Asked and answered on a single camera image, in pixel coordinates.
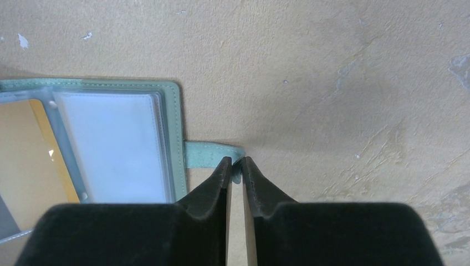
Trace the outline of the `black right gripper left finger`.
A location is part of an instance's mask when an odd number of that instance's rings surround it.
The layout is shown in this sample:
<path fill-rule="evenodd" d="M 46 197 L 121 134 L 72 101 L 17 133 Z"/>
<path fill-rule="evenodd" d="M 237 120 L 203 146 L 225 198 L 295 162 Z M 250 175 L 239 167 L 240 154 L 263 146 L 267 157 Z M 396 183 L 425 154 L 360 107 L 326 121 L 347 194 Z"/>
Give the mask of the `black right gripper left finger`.
<path fill-rule="evenodd" d="M 17 265 L 226 265 L 232 160 L 167 204 L 60 204 Z"/>

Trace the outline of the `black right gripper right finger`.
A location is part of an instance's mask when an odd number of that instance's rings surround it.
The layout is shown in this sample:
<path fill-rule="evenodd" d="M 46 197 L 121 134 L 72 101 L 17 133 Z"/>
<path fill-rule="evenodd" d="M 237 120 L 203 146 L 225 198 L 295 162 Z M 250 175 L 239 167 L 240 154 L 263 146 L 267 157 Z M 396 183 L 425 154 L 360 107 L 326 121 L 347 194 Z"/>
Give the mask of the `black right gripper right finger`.
<path fill-rule="evenodd" d="M 387 202 L 301 203 L 240 161 L 249 265 L 442 265 L 420 216 Z"/>

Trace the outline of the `green leather card holder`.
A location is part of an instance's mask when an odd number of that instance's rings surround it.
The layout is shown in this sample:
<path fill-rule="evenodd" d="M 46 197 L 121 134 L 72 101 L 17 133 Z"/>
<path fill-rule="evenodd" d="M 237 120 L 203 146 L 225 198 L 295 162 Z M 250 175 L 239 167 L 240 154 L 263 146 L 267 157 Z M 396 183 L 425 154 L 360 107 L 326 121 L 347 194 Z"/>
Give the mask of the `green leather card holder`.
<path fill-rule="evenodd" d="M 1 104 L 31 99 L 44 106 L 78 203 L 175 202 L 187 195 L 188 168 L 245 154 L 185 141 L 180 89 L 170 81 L 1 81 Z"/>

